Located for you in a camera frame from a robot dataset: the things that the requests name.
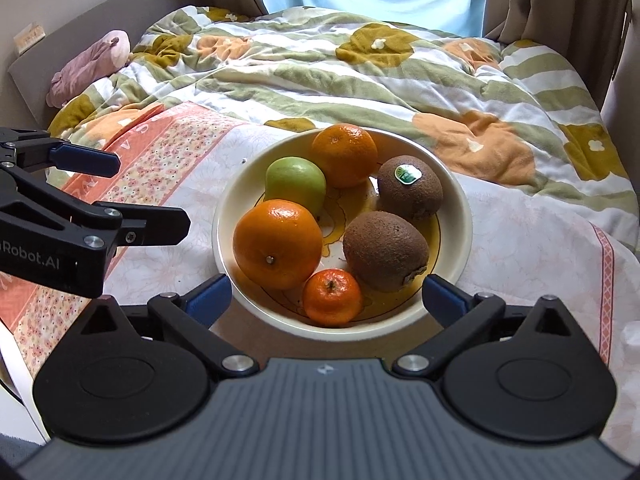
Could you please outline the grey bed headboard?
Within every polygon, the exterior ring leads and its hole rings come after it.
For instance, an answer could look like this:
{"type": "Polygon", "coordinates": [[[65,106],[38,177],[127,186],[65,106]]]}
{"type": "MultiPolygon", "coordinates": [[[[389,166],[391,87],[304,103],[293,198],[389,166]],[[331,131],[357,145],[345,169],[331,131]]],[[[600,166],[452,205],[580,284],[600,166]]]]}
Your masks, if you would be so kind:
{"type": "Polygon", "coordinates": [[[132,44],[168,13],[196,0],[106,0],[51,32],[9,66],[9,74],[29,113],[40,127],[55,110],[46,95],[54,73],[111,30],[123,30],[132,44]]]}

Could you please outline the large orange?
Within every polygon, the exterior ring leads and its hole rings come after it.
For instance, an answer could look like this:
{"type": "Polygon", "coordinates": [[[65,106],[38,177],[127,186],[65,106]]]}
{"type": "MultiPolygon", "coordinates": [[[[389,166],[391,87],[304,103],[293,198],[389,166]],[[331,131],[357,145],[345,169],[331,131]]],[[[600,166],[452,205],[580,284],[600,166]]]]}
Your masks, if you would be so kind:
{"type": "Polygon", "coordinates": [[[266,200],[236,224],[232,248],[236,264],[252,282],[288,290],[317,269],[322,233],[305,207],[290,200],[266,200]]]}
{"type": "Polygon", "coordinates": [[[311,158],[332,188],[352,188],[375,172],[378,148],[367,130],[351,124],[336,124],[314,137],[311,158]]]}

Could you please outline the kiwi with green sticker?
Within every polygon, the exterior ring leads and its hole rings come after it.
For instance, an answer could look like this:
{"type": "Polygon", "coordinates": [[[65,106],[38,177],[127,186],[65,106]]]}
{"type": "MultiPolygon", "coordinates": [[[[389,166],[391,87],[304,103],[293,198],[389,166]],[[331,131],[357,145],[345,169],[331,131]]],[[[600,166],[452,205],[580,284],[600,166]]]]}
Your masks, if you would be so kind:
{"type": "Polygon", "coordinates": [[[378,170],[380,206],[406,220],[426,218],[439,211],[444,191],[434,170],[420,158],[400,155],[378,170]]]}

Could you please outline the small label card on headboard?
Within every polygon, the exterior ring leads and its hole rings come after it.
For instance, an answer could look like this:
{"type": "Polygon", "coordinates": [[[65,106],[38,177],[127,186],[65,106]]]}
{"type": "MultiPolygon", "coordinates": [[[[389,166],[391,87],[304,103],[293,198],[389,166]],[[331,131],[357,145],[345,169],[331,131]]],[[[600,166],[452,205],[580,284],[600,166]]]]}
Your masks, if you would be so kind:
{"type": "Polygon", "coordinates": [[[17,55],[22,55],[27,50],[38,44],[46,36],[46,32],[40,24],[32,23],[14,36],[14,46],[17,55]]]}

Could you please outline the white pink floral cloth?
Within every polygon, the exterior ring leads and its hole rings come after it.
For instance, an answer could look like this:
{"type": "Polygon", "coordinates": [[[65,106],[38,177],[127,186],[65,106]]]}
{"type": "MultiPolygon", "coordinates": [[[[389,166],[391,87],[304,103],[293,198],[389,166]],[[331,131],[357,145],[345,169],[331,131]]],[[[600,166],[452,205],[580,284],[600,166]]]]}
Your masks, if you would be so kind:
{"type": "MultiPolygon", "coordinates": [[[[184,209],[188,237],[172,247],[122,250],[105,284],[124,304],[159,292],[187,292],[216,271],[214,211],[228,181],[257,153],[286,137],[183,104],[137,120],[122,119],[107,148],[122,161],[113,179],[50,170],[48,181],[93,202],[184,209]]],[[[617,382],[617,403],[604,440],[639,457],[639,263],[631,251],[556,200],[461,177],[473,218],[470,258],[460,278],[514,304],[559,296],[597,347],[617,382]]]]}

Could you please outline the brown right curtain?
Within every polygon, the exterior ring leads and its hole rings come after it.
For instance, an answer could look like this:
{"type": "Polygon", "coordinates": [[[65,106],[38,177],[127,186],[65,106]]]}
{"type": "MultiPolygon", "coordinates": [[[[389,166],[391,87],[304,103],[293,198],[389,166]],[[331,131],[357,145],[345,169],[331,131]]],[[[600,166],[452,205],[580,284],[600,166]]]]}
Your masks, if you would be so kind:
{"type": "Polygon", "coordinates": [[[483,36],[555,50],[602,106],[622,56],[630,9],[631,0],[486,0],[483,36]]]}

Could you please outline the pink plush toy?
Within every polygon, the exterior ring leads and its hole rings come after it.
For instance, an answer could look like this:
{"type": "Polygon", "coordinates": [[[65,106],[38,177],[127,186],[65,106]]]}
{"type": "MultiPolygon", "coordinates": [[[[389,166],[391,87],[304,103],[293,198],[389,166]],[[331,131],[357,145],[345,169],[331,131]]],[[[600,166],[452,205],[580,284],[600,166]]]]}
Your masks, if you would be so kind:
{"type": "Polygon", "coordinates": [[[130,53],[128,34],[123,30],[111,30],[53,75],[46,95],[47,106],[64,107],[90,84],[123,68],[130,53]]]}

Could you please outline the floral striped quilt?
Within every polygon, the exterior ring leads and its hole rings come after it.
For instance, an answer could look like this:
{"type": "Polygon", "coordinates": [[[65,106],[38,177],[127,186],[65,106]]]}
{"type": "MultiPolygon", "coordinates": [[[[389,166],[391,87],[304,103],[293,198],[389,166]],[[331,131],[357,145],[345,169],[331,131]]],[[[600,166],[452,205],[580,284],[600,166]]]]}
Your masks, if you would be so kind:
{"type": "Polygon", "coordinates": [[[554,198],[639,244],[637,194],[596,103],[566,58],[533,41],[306,6],[262,18],[185,6],[49,129],[88,143],[90,127],[116,110],[184,102],[288,131],[346,122],[396,133],[459,174],[554,198]]]}

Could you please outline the green apple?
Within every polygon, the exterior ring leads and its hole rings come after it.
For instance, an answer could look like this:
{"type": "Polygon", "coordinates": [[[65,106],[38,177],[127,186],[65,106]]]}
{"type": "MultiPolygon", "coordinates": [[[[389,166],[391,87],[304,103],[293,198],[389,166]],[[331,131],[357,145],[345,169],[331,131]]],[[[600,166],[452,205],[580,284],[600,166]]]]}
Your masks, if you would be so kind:
{"type": "Polygon", "coordinates": [[[289,200],[319,217],[326,197],[322,170],[303,157],[281,157],[266,171],[264,200],[289,200]]]}

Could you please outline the small mandarin orange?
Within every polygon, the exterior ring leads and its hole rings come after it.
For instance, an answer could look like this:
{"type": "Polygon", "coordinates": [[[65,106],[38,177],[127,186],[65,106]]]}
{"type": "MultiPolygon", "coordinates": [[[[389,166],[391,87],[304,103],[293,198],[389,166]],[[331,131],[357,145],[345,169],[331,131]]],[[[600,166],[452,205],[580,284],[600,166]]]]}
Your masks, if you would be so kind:
{"type": "Polygon", "coordinates": [[[362,311],[363,296],[352,274],[342,269],[324,269],[306,281],[302,307],[317,324],[342,326],[362,311]]]}

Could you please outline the plain brown kiwi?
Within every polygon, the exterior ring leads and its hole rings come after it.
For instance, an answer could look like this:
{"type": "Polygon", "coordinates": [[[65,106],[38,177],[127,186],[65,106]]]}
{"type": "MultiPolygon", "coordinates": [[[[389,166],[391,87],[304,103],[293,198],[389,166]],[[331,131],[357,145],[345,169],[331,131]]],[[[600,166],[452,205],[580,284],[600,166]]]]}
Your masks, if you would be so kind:
{"type": "Polygon", "coordinates": [[[407,220],[386,211],[368,211],[349,223],[343,236],[347,265],[364,284],[396,292],[427,268],[430,248],[407,220]]]}

